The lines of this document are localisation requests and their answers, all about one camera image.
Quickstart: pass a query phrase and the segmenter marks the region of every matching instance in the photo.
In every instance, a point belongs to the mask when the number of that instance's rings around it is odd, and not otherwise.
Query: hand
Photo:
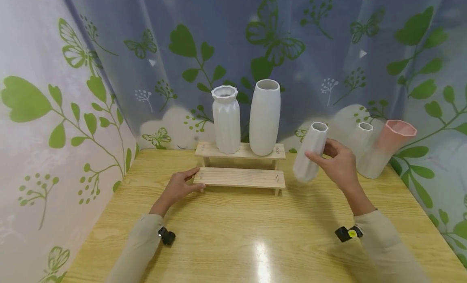
[[[182,200],[190,193],[201,191],[206,188],[206,185],[201,183],[187,184],[198,171],[199,167],[195,167],[186,172],[174,173],[165,187],[165,190],[151,208],[150,214],[164,216],[173,204]]]
[[[319,165],[342,191],[360,186],[357,178],[355,155],[349,148],[334,139],[328,138],[323,153],[330,156],[331,159],[325,159],[311,151],[306,151],[305,156]]]

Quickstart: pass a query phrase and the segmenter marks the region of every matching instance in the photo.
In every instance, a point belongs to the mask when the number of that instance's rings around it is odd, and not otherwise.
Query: yellow sticker
[[[349,230],[348,233],[350,237],[353,237],[353,238],[357,237],[357,232],[353,229]]]

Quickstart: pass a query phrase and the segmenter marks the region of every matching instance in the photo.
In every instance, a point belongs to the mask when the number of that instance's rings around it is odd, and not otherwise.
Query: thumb
[[[316,152],[313,152],[313,151],[305,151],[305,156],[313,161],[314,163],[316,163],[317,165],[319,165],[320,167],[323,167],[326,163],[326,161],[328,161],[327,159],[321,157],[318,153]]]

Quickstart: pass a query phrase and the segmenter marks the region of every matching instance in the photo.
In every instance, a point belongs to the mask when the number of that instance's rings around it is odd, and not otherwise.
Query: person's left hand
[[[200,184],[187,184],[193,176],[199,171],[199,167],[189,169],[186,172],[178,172],[172,175],[169,183],[165,187],[159,199],[154,203],[151,208],[150,214],[158,214],[164,216],[167,210],[176,202],[182,200],[188,194],[202,191],[206,185]]]

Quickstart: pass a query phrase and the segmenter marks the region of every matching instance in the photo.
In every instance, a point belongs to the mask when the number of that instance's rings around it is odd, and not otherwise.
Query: small white vase
[[[225,154],[235,153],[240,148],[240,107],[237,89],[233,86],[218,86],[212,90],[212,116],[216,133],[216,146]]]
[[[326,124],[321,122],[311,124],[293,165],[293,173],[299,181],[309,182],[316,176],[319,166],[305,156],[305,151],[313,151],[322,156],[327,135]]]
[[[358,164],[367,148],[371,147],[370,137],[373,134],[373,126],[370,123],[360,122],[355,126],[347,139],[347,146],[353,152]]]
[[[279,83],[263,79],[256,83],[250,110],[250,147],[258,156],[267,156],[276,145],[281,116]]]

